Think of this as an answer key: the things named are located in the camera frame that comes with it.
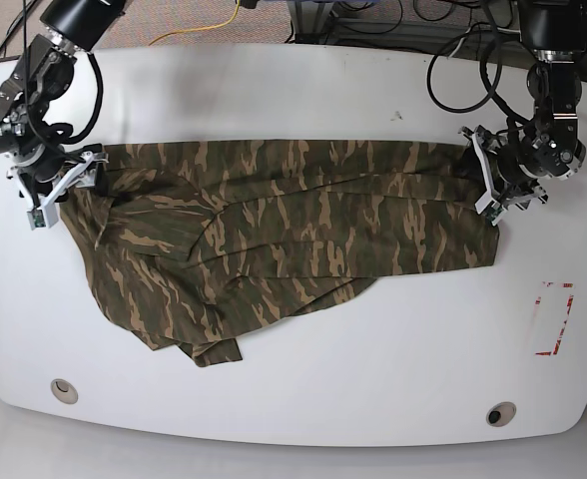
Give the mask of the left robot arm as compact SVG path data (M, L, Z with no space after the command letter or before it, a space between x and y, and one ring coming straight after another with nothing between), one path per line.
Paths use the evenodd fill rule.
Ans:
M516 33L497 26L487 2L479 5L492 35L479 58L486 94L467 110L493 102L505 115L506 127L497 132L464 127L460 132L479 161L485 186L476 211L497 225L511 207L526 210L534 200L547 203L541 180L566 180L582 168L586 148L578 138L582 84L577 64L587 50L587 1L520 1ZM503 64L496 64L494 77L488 75L490 55L500 55L512 42L533 57L527 74L534 101L531 118L517 114L498 94Z

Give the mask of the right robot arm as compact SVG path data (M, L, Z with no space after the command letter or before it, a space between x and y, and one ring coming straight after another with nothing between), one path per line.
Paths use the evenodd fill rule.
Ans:
M126 1L51 2L40 17L47 33L23 43L23 54L0 86L0 155L14 162L32 211L65 194L64 187L54 192L61 171L90 162L82 152L68 153L65 147L85 140L98 121L104 83L92 50L127 7ZM76 134L72 125L48 124L44 117L71 86L79 51L87 54L97 93L88 124Z

